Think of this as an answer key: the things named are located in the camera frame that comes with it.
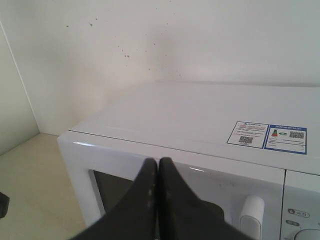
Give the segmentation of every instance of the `microwave top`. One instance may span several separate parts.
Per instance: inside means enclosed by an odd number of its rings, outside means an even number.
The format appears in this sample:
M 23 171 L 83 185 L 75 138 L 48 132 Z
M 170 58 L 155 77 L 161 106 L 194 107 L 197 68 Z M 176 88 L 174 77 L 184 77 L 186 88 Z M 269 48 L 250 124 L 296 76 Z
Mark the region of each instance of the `microwave top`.
M 155 81 L 71 131 L 320 175 L 320 88 Z

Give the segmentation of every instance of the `white wall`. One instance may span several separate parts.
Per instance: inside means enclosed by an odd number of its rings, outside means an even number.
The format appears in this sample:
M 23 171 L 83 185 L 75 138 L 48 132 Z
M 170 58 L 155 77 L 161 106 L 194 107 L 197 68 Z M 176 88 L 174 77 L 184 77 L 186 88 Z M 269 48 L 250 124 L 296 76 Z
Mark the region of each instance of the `white wall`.
M 62 133 L 118 90 L 144 81 L 320 87 L 319 0 L 0 0 L 0 6 L 44 133 Z
M 38 133 L 34 115 L 0 25 L 0 155 Z

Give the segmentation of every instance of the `white microwave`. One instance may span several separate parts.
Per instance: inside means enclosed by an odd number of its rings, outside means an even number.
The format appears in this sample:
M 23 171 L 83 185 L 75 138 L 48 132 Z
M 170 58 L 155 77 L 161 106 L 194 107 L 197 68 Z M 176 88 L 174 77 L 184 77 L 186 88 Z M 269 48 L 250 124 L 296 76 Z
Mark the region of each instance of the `white microwave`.
M 320 88 L 152 82 L 58 138 L 90 226 L 145 158 L 171 157 L 224 220 L 259 240 L 320 238 Z

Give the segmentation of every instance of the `warning label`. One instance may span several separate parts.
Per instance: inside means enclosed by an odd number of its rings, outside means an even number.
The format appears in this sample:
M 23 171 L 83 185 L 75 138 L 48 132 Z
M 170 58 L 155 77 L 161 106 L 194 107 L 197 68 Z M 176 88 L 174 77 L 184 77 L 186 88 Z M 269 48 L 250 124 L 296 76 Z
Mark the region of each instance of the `warning label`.
M 264 149 L 307 154 L 305 127 L 270 125 Z
M 269 124 L 238 121 L 227 143 L 262 149 L 268 128 Z

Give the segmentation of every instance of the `microwave handle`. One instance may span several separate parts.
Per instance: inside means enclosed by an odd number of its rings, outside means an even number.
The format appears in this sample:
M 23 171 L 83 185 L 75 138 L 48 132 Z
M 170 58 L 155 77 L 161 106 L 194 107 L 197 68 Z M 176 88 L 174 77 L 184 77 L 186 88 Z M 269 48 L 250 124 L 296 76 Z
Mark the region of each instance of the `microwave handle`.
M 265 201 L 258 196 L 249 195 L 244 201 L 240 215 L 240 230 L 254 240 L 261 240 Z

